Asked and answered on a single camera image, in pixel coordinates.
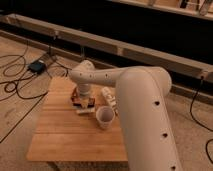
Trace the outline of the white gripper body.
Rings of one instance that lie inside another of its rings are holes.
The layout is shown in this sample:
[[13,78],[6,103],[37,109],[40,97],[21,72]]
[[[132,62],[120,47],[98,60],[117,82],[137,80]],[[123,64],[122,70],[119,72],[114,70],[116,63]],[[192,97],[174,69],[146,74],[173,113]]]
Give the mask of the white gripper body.
[[78,84],[77,94],[80,98],[92,98],[91,97],[91,85],[90,84]]

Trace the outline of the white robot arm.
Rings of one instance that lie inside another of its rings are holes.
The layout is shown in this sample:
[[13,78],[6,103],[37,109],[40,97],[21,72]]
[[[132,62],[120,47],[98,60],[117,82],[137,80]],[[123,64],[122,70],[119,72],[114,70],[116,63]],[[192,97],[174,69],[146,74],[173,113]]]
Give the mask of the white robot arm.
[[165,105],[172,80],[164,68],[97,69],[85,60],[71,70],[70,78],[81,93],[88,84],[115,89],[130,171],[183,171]]

